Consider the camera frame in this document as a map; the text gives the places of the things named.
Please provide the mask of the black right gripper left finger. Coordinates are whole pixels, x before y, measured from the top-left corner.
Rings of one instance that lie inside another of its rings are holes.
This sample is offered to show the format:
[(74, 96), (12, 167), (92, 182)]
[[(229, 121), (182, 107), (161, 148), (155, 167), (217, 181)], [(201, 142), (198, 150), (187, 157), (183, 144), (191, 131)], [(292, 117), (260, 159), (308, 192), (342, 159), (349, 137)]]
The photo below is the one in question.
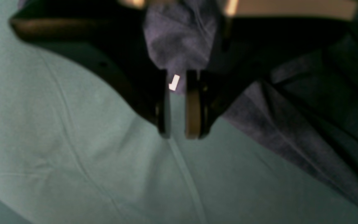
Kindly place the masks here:
[(16, 36), (92, 72), (169, 138), (168, 73), (149, 58), (145, 11), (116, 0), (29, 0), (10, 18)]

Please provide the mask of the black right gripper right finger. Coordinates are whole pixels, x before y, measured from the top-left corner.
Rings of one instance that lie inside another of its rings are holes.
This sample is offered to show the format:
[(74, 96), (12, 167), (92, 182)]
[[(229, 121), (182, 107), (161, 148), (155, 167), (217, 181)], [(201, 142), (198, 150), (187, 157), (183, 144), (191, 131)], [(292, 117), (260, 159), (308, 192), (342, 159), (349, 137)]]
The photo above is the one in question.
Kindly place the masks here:
[(202, 139), (255, 80), (340, 40), (356, 0), (214, 0), (219, 13), (209, 62), (186, 74), (185, 136)]

